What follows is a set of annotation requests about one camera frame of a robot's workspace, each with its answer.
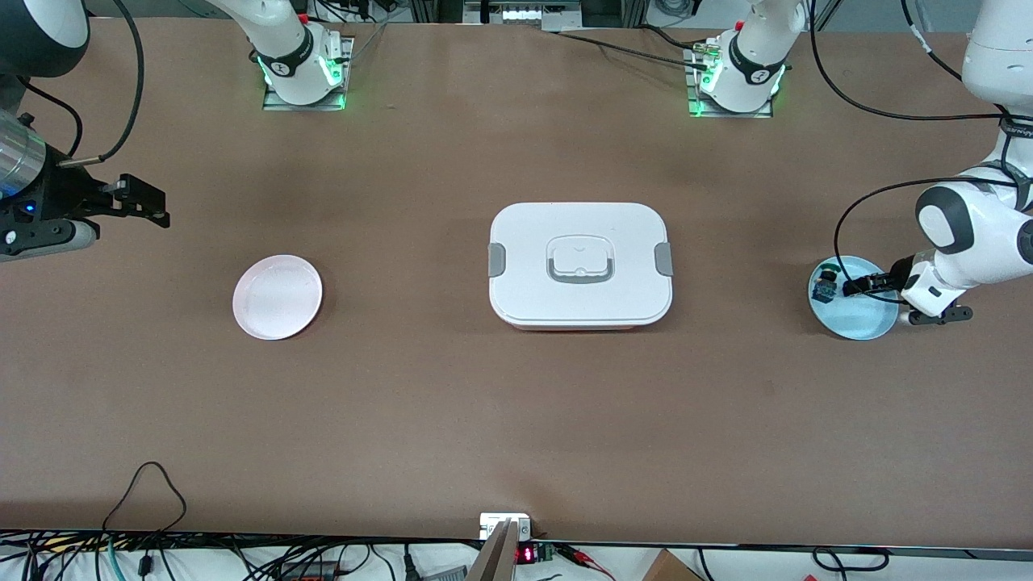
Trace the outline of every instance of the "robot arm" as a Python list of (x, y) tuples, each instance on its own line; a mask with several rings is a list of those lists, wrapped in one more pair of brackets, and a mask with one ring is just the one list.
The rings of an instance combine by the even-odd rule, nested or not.
[[(1033, 116), (1033, 3), (984, 0), (965, 54), (963, 80), (977, 97)], [(934, 248), (898, 262), (890, 286), (939, 318), (966, 290), (1033, 274), (1033, 124), (1002, 121), (994, 150), (961, 177), (927, 189), (915, 218)]]
[(244, 29), (265, 82), (290, 104), (312, 104), (343, 82), (341, 33), (302, 24), (288, 0), (208, 0)]
[(803, 0), (750, 0), (741, 29), (726, 30), (708, 42), (717, 54), (705, 59), (709, 79), (699, 89), (735, 113), (756, 111), (768, 102), (785, 70), (785, 58), (804, 30)]

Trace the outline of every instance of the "brown table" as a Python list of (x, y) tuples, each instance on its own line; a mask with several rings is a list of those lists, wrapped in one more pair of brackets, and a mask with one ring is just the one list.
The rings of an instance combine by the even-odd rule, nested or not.
[[(98, 526), (156, 459), (190, 529), (468, 537), (508, 509), (578, 540), (1033, 546), (1030, 281), (971, 292), (970, 324), (870, 343), (833, 338), (805, 300), (851, 201), (978, 161), (992, 122), (854, 111), (803, 38), (774, 120), (693, 119), (677, 67), (499, 26), (389, 26), (345, 112), (273, 114), (232, 23), (140, 29), (136, 129), (93, 172), (162, 187), (174, 225), (101, 219), (89, 250), (2, 267), (0, 526)], [(960, 62), (964, 38), (932, 40)], [(822, 42), (866, 102), (992, 111), (910, 36)], [(40, 82), (80, 108), (83, 154), (122, 129), (130, 48), (124, 23), (96, 22), (82, 65)], [(26, 106), (66, 147), (64, 114)], [(860, 208), (844, 251), (888, 267), (926, 248), (917, 193)], [(595, 334), (500, 320), (488, 230), (522, 201), (655, 208), (666, 317)], [(229, 305), (275, 253), (309, 258), (328, 296), (269, 343)], [(174, 513), (151, 473), (114, 525)]]

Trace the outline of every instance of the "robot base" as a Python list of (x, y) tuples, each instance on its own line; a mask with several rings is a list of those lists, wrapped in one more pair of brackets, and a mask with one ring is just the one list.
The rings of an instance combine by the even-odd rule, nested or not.
[(327, 74), (339, 74), (341, 84), (326, 96), (311, 104), (291, 104), (280, 98), (273, 90), (272, 84), (265, 83), (265, 94), (262, 97), (262, 111), (341, 111), (348, 100), (348, 79), (351, 77), (351, 53), (355, 39), (351, 36), (341, 38), (341, 64), (328, 63)]
[[(699, 61), (698, 55), (695, 52), (685, 49), (682, 51), (682, 57), (688, 63), (701, 62)], [(774, 116), (774, 110), (772, 109), (772, 99), (769, 98), (768, 102), (757, 111), (751, 111), (748, 113), (735, 113), (728, 111), (723, 106), (717, 104), (710, 95), (705, 94), (699, 90), (699, 85), (702, 83), (702, 75), (707, 72), (701, 70), (696, 70), (689, 66), (685, 67), (685, 86), (689, 91), (689, 113), (692, 117), (746, 117), (752, 119), (771, 119)]]
[[(853, 279), (883, 272), (879, 267), (856, 256), (843, 256), (843, 266), (846, 267), (847, 274)], [(821, 279), (819, 275), (826, 269), (838, 273), (834, 282), (826, 283), (827, 295), (825, 297), (828, 302), (815, 299), (814, 292), (816, 283)], [(811, 273), (811, 279), (807, 286), (807, 299), (811, 304), (814, 316), (826, 329), (847, 339), (867, 341), (885, 335), (897, 323), (900, 305), (879, 301), (865, 295), (844, 297), (843, 283), (846, 282), (846, 277), (839, 270), (839, 264), (835, 257), (832, 257), (823, 261)], [(879, 293), (878, 296), (885, 299), (900, 298), (897, 293), (890, 292)]]

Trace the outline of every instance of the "small object on plate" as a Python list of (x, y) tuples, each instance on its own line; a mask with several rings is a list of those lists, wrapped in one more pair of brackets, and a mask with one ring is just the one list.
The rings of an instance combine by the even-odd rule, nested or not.
[(818, 279), (814, 281), (814, 290), (811, 292), (811, 298), (815, 301), (825, 303), (826, 305), (833, 302), (836, 298), (836, 278), (840, 268), (836, 265), (823, 264), (818, 267)]
[(233, 316), (245, 333), (275, 341), (296, 335), (315, 318), (322, 280), (298, 256), (278, 254), (255, 263), (233, 290)]

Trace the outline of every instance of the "metal bracket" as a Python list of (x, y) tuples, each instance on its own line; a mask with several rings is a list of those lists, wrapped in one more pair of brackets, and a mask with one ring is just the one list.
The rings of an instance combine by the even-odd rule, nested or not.
[(757, 111), (750, 113), (734, 113), (724, 109), (723, 106), (717, 104), (717, 102), (710, 97), (710, 95), (703, 93), (699, 90), (699, 86), (703, 84), (703, 77), (709, 74), (708, 71), (698, 70), (689, 66), (689, 64), (707, 64), (699, 55), (691, 49), (684, 49), (682, 51), (683, 60), (685, 60), (685, 86), (689, 91), (689, 113), (692, 117), (744, 117), (749, 119), (770, 119), (774, 115), (772, 109), (772, 99), (768, 98), (768, 102)]
[(907, 315), (907, 320), (911, 325), (946, 325), (948, 323), (961, 323), (972, 320), (972, 307), (964, 307), (957, 302), (944, 309), (940, 316), (929, 316), (928, 314), (913, 310)]
[(477, 553), (465, 581), (512, 581), (516, 548), (531, 539), (531, 517), (523, 513), (481, 513)]
[(492, 536), (495, 527), (502, 521), (512, 520), (519, 525), (519, 541), (531, 540), (531, 517), (524, 513), (480, 513), (480, 537), (484, 541)]

